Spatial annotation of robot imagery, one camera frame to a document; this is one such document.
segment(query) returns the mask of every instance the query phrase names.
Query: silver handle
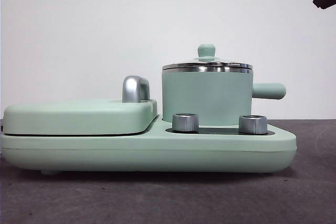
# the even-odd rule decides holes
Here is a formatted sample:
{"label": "silver handle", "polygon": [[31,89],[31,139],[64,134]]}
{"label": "silver handle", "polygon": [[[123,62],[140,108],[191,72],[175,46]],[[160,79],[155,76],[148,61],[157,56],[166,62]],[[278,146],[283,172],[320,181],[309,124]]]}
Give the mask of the silver handle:
{"label": "silver handle", "polygon": [[122,85],[122,102],[149,100],[149,82],[140,76],[127,76]]}

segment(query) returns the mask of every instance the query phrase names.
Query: mint green pot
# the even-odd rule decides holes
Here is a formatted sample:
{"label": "mint green pot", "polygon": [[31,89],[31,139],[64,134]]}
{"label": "mint green pot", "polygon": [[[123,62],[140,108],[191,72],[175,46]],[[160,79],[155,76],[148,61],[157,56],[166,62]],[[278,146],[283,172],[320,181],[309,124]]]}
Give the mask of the mint green pot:
{"label": "mint green pot", "polygon": [[253,85],[252,66],[214,57],[213,45],[200,45],[198,58],[167,65],[162,71],[163,120],[175,113],[194,113],[200,125],[237,125],[251,115],[252,97],[281,99],[279,83]]}

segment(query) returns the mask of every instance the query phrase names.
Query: gray carpet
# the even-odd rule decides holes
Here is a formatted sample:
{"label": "gray carpet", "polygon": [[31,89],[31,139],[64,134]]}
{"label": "gray carpet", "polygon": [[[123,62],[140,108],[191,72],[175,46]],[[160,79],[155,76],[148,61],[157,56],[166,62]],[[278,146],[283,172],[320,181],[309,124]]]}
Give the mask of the gray carpet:
{"label": "gray carpet", "polygon": [[1,223],[336,223],[336,120],[274,120],[297,135],[273,174],[39,172],[0,164]]}

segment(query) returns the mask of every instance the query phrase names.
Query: appliance base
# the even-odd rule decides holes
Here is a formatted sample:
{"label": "appliance base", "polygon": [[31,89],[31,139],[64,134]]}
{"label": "appliance base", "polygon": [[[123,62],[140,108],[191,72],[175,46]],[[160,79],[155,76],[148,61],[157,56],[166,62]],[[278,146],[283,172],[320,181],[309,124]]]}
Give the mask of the appliance base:
{"label": "appliance base", "polygon": [[272,125],[272,135],[183,134],[169,128],[171,123],[158,116],[135,135],[2,134],[2,154],[17,167],[46,175],[67,170],[271,173],[288,167],[297,149],[294,134]]}

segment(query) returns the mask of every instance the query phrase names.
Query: stainless steel lid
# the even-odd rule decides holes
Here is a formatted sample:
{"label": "stainless steel lid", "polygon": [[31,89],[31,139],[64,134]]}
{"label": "stainless steel lid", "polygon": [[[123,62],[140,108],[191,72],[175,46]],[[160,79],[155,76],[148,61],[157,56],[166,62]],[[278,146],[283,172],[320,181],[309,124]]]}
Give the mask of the stainless steel lid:
{"label": "stainless steel lid", "polygon": [[167,69],[177,69],[177,68],[188,68],[191,70],[191,68],[200,69],[200,67],[208,68],[209,70],[216,70],[219,71],[219,68],[227,69],[228,68],[239,68],[239,69],[246,69],[245,72],[251,72],[249,70],[252,70],[252,65],[246,64],[246,63],[239,63],[234,62],[231,60],[225,60],[215,57],[215,46],[212,44],[202,44],[198,47],[198,57],[194,58],[189,61],[184,61],[181,63],[174,63],[169,64],[162,67],[162,70]]}

